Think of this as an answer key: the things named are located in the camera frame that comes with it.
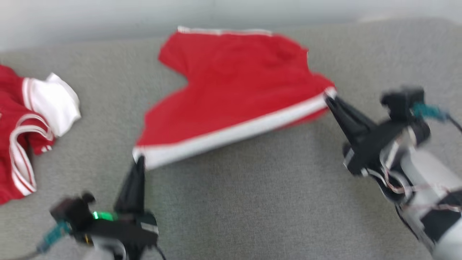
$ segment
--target cable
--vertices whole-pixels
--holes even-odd
[[[159,252],[159,255],[162,257],[162,260],[167,260],[167,258],[165,257],[164,253],[162,252],[162,250],[160,250],[159,247],[154,246],[154,248],[157,250],[157,252]]]
[[[448,120],[462,133],[462,126],[451,115],[448,115]]]
[[[48,250],[53,244],[58,242],[65,235],[69,234],[70,231],[71,227],[68,223],[64,221],[58,222],[57,225],[43,237],[43,240],[37,245],[37,249],[35,252],[17,258],[2,260],[29,260],[35,258],[40,254],[48,252]]]
[[[40,255],[40,253],[38,251],[35,251],[33,253],[30,253],[30,254],[27,254],[27,255],[24,255],[24,256],[21,256],[21,257],[10,258],[10,259],[2,259],[2,260],[30,260],[32,258],[37,257],[38,255]]]
[[[374,175],[375,177],[379,178],[391,191],[397,194],[404,193],[405,189],[411,189],[413,192],[422,191],[429,188],[437,188],[444,190],[446,194],[449,194],[450,191],[448,188],[439,185],[439,184],[424,184],[424,185],[416,185],[416,186],[404,186],[404,187],[395,187],[389,181],[389,172],[388,169],[383,167],[383,174],[384,178],[381,175],[375,174],[374,172],[369,172],[369,174]],[[404,209],[433,209],[433,210],[450,210],[454,212],[462,212],[462,207],[458,205],[450,205],[450,204],[441,204],[441,205],[433,205],[433,204],[421,204],[421,205],[413,205],[413,206],[403,206]]]
[[[377,177],[377,179],[381,180],[381,181],[383,182],[383,185],[384,185],[385,187],[388,186],[387,183],[385,182],[385,179],[384,179],[379,173],[376,173],[376,172],[374,172],[374,171],[367,171],[367,173],[368,173],[369,175],[375,176],[375,177]]]

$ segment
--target black bracket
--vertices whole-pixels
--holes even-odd
[[[124,245],[130,260],[139,260],[146,248],[156,247],[157,223],[154,215],[145,211],[145,166],[144,157],[133,164],[127,174],[114,212],[120,219],[110,221],[94,219],[89,204],[95,201],[90,193],[76,198],[65,198],[54,206],[50,213],[59,221],[71,226],[71,235],[79,242],[92,245],[92,236],[117,239]]]
[[[355,176],[362,176],[364,168],[380,172],[379,156],[381,150],[392,142],[404,128],[412,126],[418,133],[425,134],[424,141],[430,135],[428,125],[413,116],[412,107],[424,103],[424,91],[421,87],[403,88],[400,91],[386,93],[382,104],[387,106],[390,119],[380,124],[374,123],[365,114],[339,97],[327,97],[326,103],[348,139],[344,147],[346,167]]]

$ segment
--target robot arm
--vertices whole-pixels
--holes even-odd
[[[77,242],[92,246],[86,260],[139,260],[145,249],[156,249],[158,228],[154,215],[144,208],[144,157],[133,165],[114,205],[114,213],[91,212],[94,197],[65,198],[50,213],[58,223],[67,223]]]
[[[390,120],[380,124],[339,97],[326,102],[348,139],[343,148],[347,169],[377,181],[435,260],[461,259],[462,179],[420,148],[430,137],[430,128],[413,109],[424,104],[423,89],[384,95]]]

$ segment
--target green led light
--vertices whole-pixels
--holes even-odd
[[[95,211],[93,212],[93,218],[115,221],[117,220],[117,215],[114,213],[110,213],[110,212]]]

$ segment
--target white wall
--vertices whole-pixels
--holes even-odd
[[[148,37],[189,27],[274,28],[402,16],[462,21],[462,0],[0,0],[0,50]]]

